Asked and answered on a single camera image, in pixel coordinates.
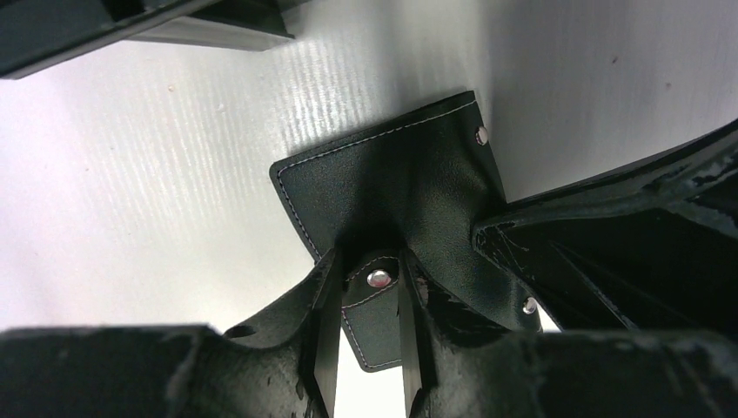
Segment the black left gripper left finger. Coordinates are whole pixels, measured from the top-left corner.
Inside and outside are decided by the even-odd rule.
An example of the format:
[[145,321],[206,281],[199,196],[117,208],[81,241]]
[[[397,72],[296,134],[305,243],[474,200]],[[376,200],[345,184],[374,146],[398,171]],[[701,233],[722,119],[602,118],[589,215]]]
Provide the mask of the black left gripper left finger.
[[224,333],[200,324],[1,334],[4,417],[330,417],[343,281],[326,253]]

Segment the black plastic bin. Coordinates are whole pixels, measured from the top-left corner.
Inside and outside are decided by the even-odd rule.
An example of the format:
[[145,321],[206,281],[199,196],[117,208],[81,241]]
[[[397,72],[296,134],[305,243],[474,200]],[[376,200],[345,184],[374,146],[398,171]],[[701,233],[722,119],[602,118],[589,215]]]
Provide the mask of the black plastic bin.
[[1,77],[24,78],[122,40],[266,51],[293,38],[278,1],[3,1]]

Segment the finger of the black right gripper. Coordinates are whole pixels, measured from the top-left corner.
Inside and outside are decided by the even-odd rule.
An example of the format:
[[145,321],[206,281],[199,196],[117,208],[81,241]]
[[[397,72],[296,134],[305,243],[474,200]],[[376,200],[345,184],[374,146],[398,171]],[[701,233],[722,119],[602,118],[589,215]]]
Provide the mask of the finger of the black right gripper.
[[737,124],[513,204],[475,250],[561,329],[737,332]]

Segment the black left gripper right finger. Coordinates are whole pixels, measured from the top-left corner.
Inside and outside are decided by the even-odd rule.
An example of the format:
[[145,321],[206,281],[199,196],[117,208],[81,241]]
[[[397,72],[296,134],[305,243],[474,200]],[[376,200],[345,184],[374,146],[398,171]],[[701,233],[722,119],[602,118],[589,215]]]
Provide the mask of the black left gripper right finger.
[[410,417],[734,417],[737,347],[708,332],[514,332],[399,256]]

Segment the black leather card holder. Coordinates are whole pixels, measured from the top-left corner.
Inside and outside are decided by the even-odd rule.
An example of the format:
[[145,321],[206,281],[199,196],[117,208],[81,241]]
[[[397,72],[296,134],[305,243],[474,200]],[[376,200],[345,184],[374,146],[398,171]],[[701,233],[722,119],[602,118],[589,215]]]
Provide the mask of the black leather card holder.
[[431,278],[513,331],[540,329],[528,292],[473,249],[475,223],[506,203],[472,91],[272,164],[275,192],[316,259],[344,260],[342,328],[367,373],[401,363],[399,254],[411,250]]

